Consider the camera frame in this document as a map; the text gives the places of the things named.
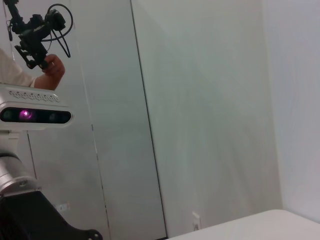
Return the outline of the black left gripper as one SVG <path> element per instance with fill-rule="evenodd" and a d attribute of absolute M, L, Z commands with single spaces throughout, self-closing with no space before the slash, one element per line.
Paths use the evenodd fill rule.
<path fill-rule="evenodd" d="M 40 191 L 0 199 L 2 240 L 102 240 L 95 229 L 70 225 Z"/>

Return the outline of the person's bare hand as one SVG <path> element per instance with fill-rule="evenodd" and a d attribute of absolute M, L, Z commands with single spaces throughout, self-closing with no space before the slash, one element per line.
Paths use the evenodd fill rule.
<path fill-rule="evenodd" d="M 42 70 L 43 75 L 35 79 L 34 87 L 54 91 L 65 74 L 65 66 L 55 54 L 47 55 L 45 61 L 48 63 L 48 67 Z"/>

